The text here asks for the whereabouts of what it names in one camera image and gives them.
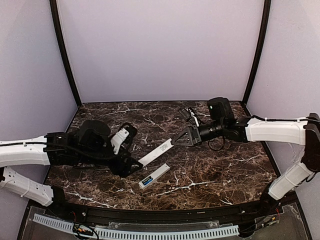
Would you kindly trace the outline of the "grey remote battery cover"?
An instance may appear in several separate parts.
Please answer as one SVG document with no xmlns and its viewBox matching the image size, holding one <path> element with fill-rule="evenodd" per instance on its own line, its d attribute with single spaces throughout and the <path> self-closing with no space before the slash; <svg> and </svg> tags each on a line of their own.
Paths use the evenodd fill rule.
<svg viewBox="0 0 320 240">
<path fill-rule="evenodd" d="M 138 160 L 139 163 L 141 163 L 143 166 L 148 165 L 158 157 L 160 157 L 162 154 L 170 150 L 173 145 L 171 144 L 172 139 L 169 138 L 165 142 L 163 142 L 161 145 L 159 145 L 157 148 L 143 156 L 140 160 Z"/>
</svg>

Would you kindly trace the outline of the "white remote control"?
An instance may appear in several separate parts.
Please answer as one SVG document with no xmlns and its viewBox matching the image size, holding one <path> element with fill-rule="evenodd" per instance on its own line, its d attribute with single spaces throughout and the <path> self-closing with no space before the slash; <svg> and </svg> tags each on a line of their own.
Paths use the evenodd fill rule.
<svg viewBox="0 0 320 240">
<path fill-rule="evenodd" d="M 148 185 L 143 185 L 142 184 L 142 180 L 138 183 L 139 187 L 144 190 L 146 188 L 148 188 L 150 185 L 152 185 L 153 183 L 155 183 L 160 177 L 162 177 L 165 173 L 167 173 L 169 170 L 171 169 L 171 167 L 169 165 L 167 165 L 166 163 L 163 164 L 162 166 L 160 166 L 158 169 L 156 169 L 154 172 L 152 172 L 151 174 L 149 174 L 147 177 L 151 176 L 153 178 L 153 181 L 150 182 Z"/>
</svg>

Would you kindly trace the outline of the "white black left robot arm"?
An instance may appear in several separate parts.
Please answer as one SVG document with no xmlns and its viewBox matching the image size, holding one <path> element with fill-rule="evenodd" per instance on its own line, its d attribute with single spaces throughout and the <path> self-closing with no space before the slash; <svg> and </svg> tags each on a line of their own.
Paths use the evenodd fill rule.
<svg viewBox="0 0 320 240">
<path fill-rule="evenodd" d="M 65 201 L 63 189 L 27 178 L 13 166 L 106 166 L 126 178 L 143 168 L 129 148 L 137 129 L 124 123 L 115 134 L 99 120 L 86 120 L 71 132 L 52 132 L 26 140 L 0 143 L 0 187 L 48 207 Z"/>
</svg>

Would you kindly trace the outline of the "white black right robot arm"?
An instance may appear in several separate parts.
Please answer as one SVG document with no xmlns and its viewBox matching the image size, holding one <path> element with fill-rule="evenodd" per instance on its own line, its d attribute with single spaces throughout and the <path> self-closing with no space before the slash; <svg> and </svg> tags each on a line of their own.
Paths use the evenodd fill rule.
<svg viewBox="0 0 320 240">
<path fill-rule="evenodd" d="M 320 171 L 320 117 L 310 113 L 296 119 L 262 118 L 256 115 L 236 119 L 230 102 L 215 97 L 207 102 L 211 122 L 195 123 L 171 140 L 173 146 L 192 147 L 222 137 L 239 143 L 279 142 L 304 146 L 303 156 L 274 180 L 266 193 L 274 201 Z"/>
</svg>

